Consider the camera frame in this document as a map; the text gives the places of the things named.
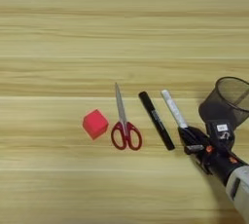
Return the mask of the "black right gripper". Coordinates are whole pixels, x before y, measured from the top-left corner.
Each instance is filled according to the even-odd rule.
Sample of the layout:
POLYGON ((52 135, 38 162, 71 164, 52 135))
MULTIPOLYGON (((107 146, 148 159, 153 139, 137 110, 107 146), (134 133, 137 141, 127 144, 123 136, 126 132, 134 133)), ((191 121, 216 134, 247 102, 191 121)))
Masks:
POLYGON ((184 151, 187 155, 196 154, 200 167, 207 173, 216 176, 224 186, 231 173, 247 163, 239 159, 231 150, 234 140, 212 140, 195 127, 178 128, 184 151))

